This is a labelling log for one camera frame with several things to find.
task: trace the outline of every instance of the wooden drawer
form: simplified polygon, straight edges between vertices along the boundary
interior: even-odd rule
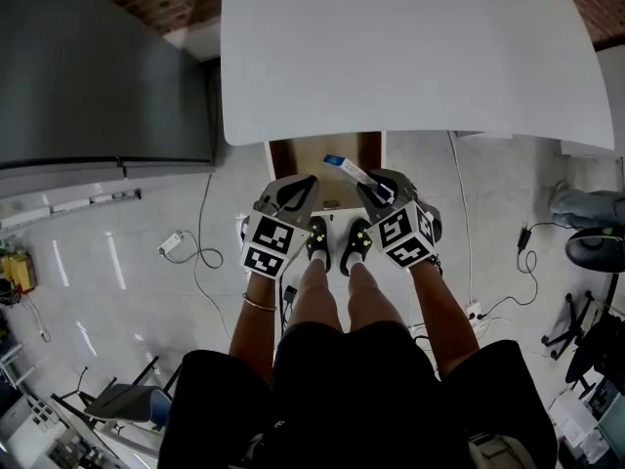
[[[265,143],[272,179],[313,174],[319,180],[314,213],[361,208],[353,181],[323,163],[326,154],[344,156],[362,170],[386,165],[386,132],[333,134]]]

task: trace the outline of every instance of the plug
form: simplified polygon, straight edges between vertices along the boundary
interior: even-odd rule
[[[521,228],[521,234],[519,235],[519,242],[517,243],[518,254],[521,254],[521,252],[525,250],[530,238],[531,238],[531,231],[526,226],[523,226]]]
[[[174,248],[183,242],[180,233],[176,232],[169,236],[162,245],[158,247],[158,255],[167,255]]]
[[[478,324],[479,316],[481,315],[481,304],[479,302],[474,302],[470,306],[465,308],[465,314],[469,319],[469,323],[472,327],[475,327]]]

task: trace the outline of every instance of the electrical cable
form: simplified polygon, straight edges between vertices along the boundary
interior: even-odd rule
[[[190,261],[191,259],[193,259],[194,257],[197,257],[200,252],[213,252],[215,254],[217,254],[220,258],[220,263],[218,266],[213,266],[211,264],[208,264],[206,261],[204,261],[204,263],[206,264],[206,266],[208,266],[210,269],[212,270],[218,270],[220,269],[223,264],[224,264],[224,256],[222,255],[222,252],[220,252],[219,250],[217,250],[217,248],[202,248],[201,250],[199,249],[199,243],[198,241],[195,239],[195,236],[193,235],[193,233],[191,231],[181,231],[179,233],[180,236],[189,236],[192,240],[193,243],[195,244],[195,251],[190,254],[189,256],[187,256],[185,259],[174,259],[173,257],[168,257],[167,254],[163,253],[162,256],[165,260],[171,262],[172,264],[184,264],[188,261]]]
[[[222,310],[219,309],[219,306],[217,305],[217,303],[213,300],[213,298],[208,295],[204,289],[200,286],[199,281],[197,280],[197,262],[199,261],[199,255],[195,256],[195,262],[193,263],[193,280],[195,281],[195,285],[197,286],[197,289],[202,292],[202,294],[204,294],[204,297],[206,297],[209,301],[211,301],[211,303],[213,304],[213,306],[215,306],[215,309],[217,310],[217,312],[219,313],[219,317],[222,319],[222,325],[224,326],[224,332],[226,333],[226,336],[228,337],[228,339],[232,340],[231,335],[228,332],[228,327],[226,326],[226,320],[224,320],[224,315],[222,315]]]
[[[284,294],[282,293],[282,275],[277,282],[278,287],[278,300],[279,300],[279,309],[280,309],[280,337],[284,336],[284,329],[286,327],[285,321],[285,309],[284,309]]]
[[[528,231],[531,232],[531,230],[533,230],[536,226],[557,226],[558,228],[562,228],[563,230],[581,230],[581,228],[575,228],[574,226],[563,226],[562,224],[558,223],[536,223],[531,228],[529,228]]]
[[[530,255],[534,256],[534,264],[532,267],[529,266]],[[517,269],[524,275],[530,275],[531,278],[534,280],[534,285],[535,285],[534,296],[528,302],[521,302],[519,299],[517,299],[517,297],[513,295],[508,295],[507,297],[504,297],[499,302],[497,302],[486,313],[482,315],[478,315],[478,320],[483,320],[484,318],[487,318],[488,315],[490,315],[495,309],[497,309],[498,306],[500,306],[506,301],[514,301],[518,306],[529,306],[536,300],[536,298],[538,297],[538,279],[536,279],[536,276],[534,275],[534,271],[536,270],[536,266],[538,264],[538,258],[536,257],[536,252],[533,250],[529,250],[529,252],[527,252],[527,254],[525,255],[525,271],[521,268],[520,261],[521,261],[521,255],[518,254],[517,255]]]
[[[410,328],[416,328],[417,326],[425,326],[425,323],[414,323],[414,324],[409,324],[406,326],[406,328],[409,330]]]
[[[204,291],[204,289],[199,284],[199,280],[197,279],[197,263],[199,262],[200,259],[206,265],[206,267],[211,270],[217,270],[221,268],[224,264],[224,255],[222,254],[222,252],[220,252],[216,248],[202,248],[202,245],[200,242],[201,235],[202,235],[202,213],[204,211],[204,205],[206,204],[206,197],[208,196],[208,189],[211,184],[212,177],[213,177],[212,174],[209,174],[208,181],[206,182],[206,188],[204,190],[204,196],[202,198],[202,204],[200,205],[200,209],[199,209],[199,219],[198,219],[198,225],[197,225],[197,239],[195,239],[195,236],[193,235],[191,231],[180,232],[180,236],[188,235],[191,238],[191,240],[193,241],[193,244],[195,245],[195,252],[193,252],[191,255],[189,255],[185,259],[173,259],[173,258],[168,257],[167,254],[165,254],[164,252],[161,253],[161,255],[165,260],[171,262],[172,264],[184,264],[190,261],[191,259],[195,258],[195,262],[193,263],[193,281],[195,281],[195,286],[197,286],[197,289],[202,293],[202,295],[204,295],[204,297],[206,297],[211,302],[211,304],[215,306],[215,309],[217,310],[217,313],[219,313],[219,317],[222,320],[222,325],[224,326],[224,332],[226,333],[226,336],[228,337],[228,339],[232,340],[232,337],[230,336],[228,332],[228,327],[226,326],[226,320],[224,319],[222,310],[219,309],[219,306],[213,300],[213,298]],[[209,264],[204,258],[204,252],[213,252],[217,254],[220,258],[219,265],[214,266],[212,264]]]
[[[608,309],[609,309],[610,311],[614,311],[614,312],[615,312],[617,315],[619,315],[620,317],[625,318],[625,313],[623,313],[621,310],[616,309],[616,308],[614,308],[614,307],[612,307],[612,306],[610,306]]]
[[[199,207],[199,219],[198,219],[198,224],[197,224],[197,252],[199,253],[199,256],[202,258],[202,262],[208,268],[215,270],[217,268],[214,268],[213,266],[211,266],[210,264],[206,262],[206,259],[204,258],[204,252],[202,250],[202,215],[204,214],[204,205],[206,204],[206,197],[208,196],[208,188],[211,185],[212,179],[213,179],[213,174],[209,174],[208,181],[206,182],[206,189],[204,190],[204,197],[202,198],[202,204]],[[215,251],[219,253],[220,257],[222,258],[222,264],[223,264],[224,256],[221,254],[221,252],[214,250],[214,249],[212,249],[211,251]]]
[[[534,271],[536,271],[536,266],[538,264],[538,257],[537,257],[536,252],[534,250],[529,250],[525,254],[525,259],[524,259],[525,269],[523,269],[521,267],[521,253],[525,250],[525,248],[527,247],[527,244],[529,242],[529,239],[531,238],[531,230],[533,230],[537,226],[557,226],[558,228],[562,228],[564,230],[577,230],[577,228],[575,228],[573,226],[563,226],[561,224],[553,223],[553,222],[536,223],[536,224],[532,225],[530,228],[523,228],[521,230],[521,236],[519,238],[519,243],[517,244],[517,248],[518,248],[518,252],[517,252],[517,269],[519,270],[519,272],[521,272],[524,275],[530,275],[531,278],[534,280],[534,296],[527,302],[521,302],[519,299],[517,299],[517,297],[514,297],[512,295],[508,295],[507,297],[504,297],[499,302],[497,302],[486,313],[484,313],[482,315],[478,315],[477,316],[478,320],[483,320],[484,318],[487,318],[488,315],[490,315],[499,305],[503,304],[506,301],[514,301],[518,306],[529,306],[538,297],[538,279],[536,279],[536,276],[534,275]],[[534,258],[533,265],[531,265],[531,266],[530,266],[530,263],[529,263],[529,257],[530,256],[533,256],[533,258]]]
[[[50,332],[48,331],[46,324],[43,322],[43,317],[41,316],[41,313],[39,312],[39,308],[37,308],[37,306],[35,305],[35,303],[32,301],[32,299],[30,298],[28,294],[24,294],[23,303],[26,307],[30,309],[30,311],[32,311],[32,314],[35,317],[35,323],[37,324],[37,331],[39,332],[41,339],[46,344],[50,343],[52,341],[52,336],[50,335]]]
[[[488,333],[488,330],[490,330],[490,326],[492,325],[492,323],[493,323],[494,321],[498,321],[498,320],[503,320],[503,321],[505,321],[507,324],[509,324],[509,325],[510,325],[510,330],[511,330],[511,332],[512,332],[512,333],[514,333],[514,331],[515,331],[515,325],[514,325],[514,324],[513,324],[510,320],[508,320],[507,318],[503,318],[503,317],[490,318],[490,319],[488,319],[488,326],[486,327],[486,330],[482,333],[482,335],[481,335],[480,337],[478,337],[478,342],[479,342],[481,339],[483,339],[483,338],[484,338],[484,336]]]
[[[417,343],[417,341],[419,339],[427,340],[428,342],[430,342],[430,337],[428,337],[427,335],[419,335],[419,334],[412,335],[412,332],[410,332],[410,336],[412,337],[412,340],[414,341],[414,343],[417,344],[417,346],[419,346],[419,344]],[[419,348],[421,348],[421,350],[425,351],[425,352],[431,352],[432,351],[432,345],[430,345],[429,348],[423,348],[421,346],[419,346]]]
[[[460,181],[460,193],[462,194],[462,204],[465,207],[465,222],[467,226],[467,242],[469,243],[469,304],[473,304],[473,248],[471,245],[471,228],[469,227],[469,209],[467,207],[467,197],[465,196],[465,185],[462,181],[462,174],[460,173],[460,165],[458,163],[458,153],[456,151],[456,143],[454,138],[455,132],[448,131],[449,143],[451,144],[451,152],[453,153],[453,161],[456,164],[456,172],[458,173],[458,180]]]

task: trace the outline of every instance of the knee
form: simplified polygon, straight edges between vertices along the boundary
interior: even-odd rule
[[[373,286],[363,286],[360,287],[357,291],[353,291],[350,295],[350,301],[348,302],[348,309],[355,304],[366,303],[367,301],[381,301],[386,300],[386,296],[382,293],[382,291],[377,287],[377,285]]]
[[[314,301],[316,304],[323,304],[325,302],[334,303],[334,298],[324,285],[304,285],[300,286],[300,296],[298,302],[302,301]]]

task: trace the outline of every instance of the white sock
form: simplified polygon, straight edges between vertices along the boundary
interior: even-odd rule
[[[320,248],[318,250],[316,250],[315,252],[312,253],[311,255],[311,262],[314,259],[319,259],[320,261],[323,261],[323,266],[325,266],[325,262],[327,261],[328,256],[325,254],[325,250],[321,250]]]
[[[362,254],[358,252],[352,252],[350,256],[348,257],[348,261],[345,263],[348,269],[348,273],[352,272],[352,266],[357,263],[364,264],[364,260],[362,259]]]

